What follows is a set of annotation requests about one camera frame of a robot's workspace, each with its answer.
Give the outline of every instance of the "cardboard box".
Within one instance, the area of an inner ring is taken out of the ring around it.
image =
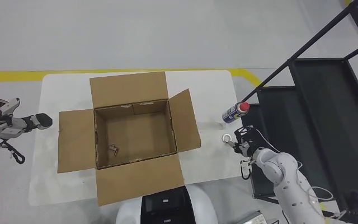
[[[177,153],[201,145],[189,90],[169,99],[164,72],[90,85],[93,109],[59,113],[57,172],[95,168],[99,206],[183,186]]]

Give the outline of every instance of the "white ring object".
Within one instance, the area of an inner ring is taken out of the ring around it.
[[[233,138],[231,137],[230,134],[224,134],[223,135],[223,142],[228,143],[228,142],[231,142],[232,140],[233,140]]]

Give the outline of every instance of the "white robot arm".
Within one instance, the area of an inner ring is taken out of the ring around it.
[[[261,147],[267,144],[254,127],[238,129],[235,135],[238,143],[225,139],[225,135],[223,141],[234,148],[236,153],[249,157],[250,164],[256,164],[273,182],[277,200],[292,224],[325,223],[315,192],[299,171],[298,162],[292,155]]]
[[[292,223],[325,223],[317,197],[293,156],[259,148],[252,158],[273,182],[277,200]]]
[[[15,98],[9,102],[0,99],[0,148],[7,148],[18,164],[25,162],[25,157],[7,141],[17,138],[23,133],[34,129],[44,130],[51,127],[52,119],[46,114],[35,114],[24,118],[15,118],[13,112],[20,105],[20,99]]]

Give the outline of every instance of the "wd-40 can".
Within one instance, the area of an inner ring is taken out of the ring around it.
[[[248,109],[250,108],[250,104],[247,102],[238,102],[233,107],[228,109],[223,113],[223,120],[226,123],[231,123],[234,120],[239,119],[239,117],[244,116],[248,113]]]

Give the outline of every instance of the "white table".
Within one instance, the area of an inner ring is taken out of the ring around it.
[[[53,126],[36,133],[29,202],[33,206],[97,197],[95,170],[57,174],[58,112],[91,109],[89,78],[123,73],[55,74],[43,80],[39,111]],[[179,153],[186,184],[240,176],[241,155],[222,143],[224,133],[242,126],[240,120],[222,126],[221,114],[237,102],[228,71],[166,72],[169,97],[189,88],[201,137],[201,148]]]

